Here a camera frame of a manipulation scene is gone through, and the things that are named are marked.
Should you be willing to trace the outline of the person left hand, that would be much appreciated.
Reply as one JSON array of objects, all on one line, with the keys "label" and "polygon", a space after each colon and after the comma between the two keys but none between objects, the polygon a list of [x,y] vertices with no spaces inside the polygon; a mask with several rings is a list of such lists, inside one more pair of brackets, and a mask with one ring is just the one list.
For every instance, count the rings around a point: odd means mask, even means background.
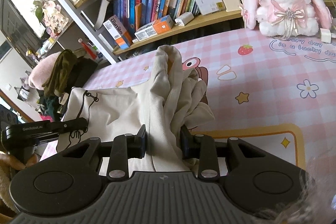
[{"label": "person left hand", "polygon": [[8,155],[1,153],[1,170],[3,171],[9,171],[10,168],[13,168],[14,170],[24,170],[25,168],[28,168],[37,162],[39,162],[39,157],[37,154],[33,154],[30,159],[26,162],[26,164],[20,162],[16,157],[13,155]]}]

